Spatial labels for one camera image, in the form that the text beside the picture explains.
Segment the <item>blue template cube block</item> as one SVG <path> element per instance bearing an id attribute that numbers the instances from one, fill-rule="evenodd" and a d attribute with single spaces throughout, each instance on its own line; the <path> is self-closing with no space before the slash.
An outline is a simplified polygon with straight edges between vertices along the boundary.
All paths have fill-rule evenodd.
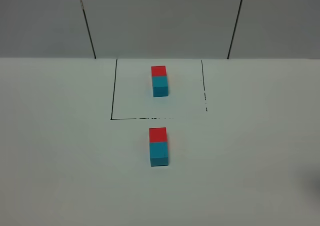
<path id="1" fill-rule="evenodd" d="M 167 76 L 152 77 L 152 92 L 154 97 L 166 97 L 169 95 Z"/>

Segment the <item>red template cube block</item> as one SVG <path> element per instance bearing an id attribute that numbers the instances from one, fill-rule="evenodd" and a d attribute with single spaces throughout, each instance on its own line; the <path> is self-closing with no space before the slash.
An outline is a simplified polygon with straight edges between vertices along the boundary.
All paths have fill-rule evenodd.
<path id="1" fill-rule="evenodd" d="M 167 75 L 166 66 L 151 66 L 152 77 L 160 77 L 160 76 L 166 76 L 166 75 Z"/>

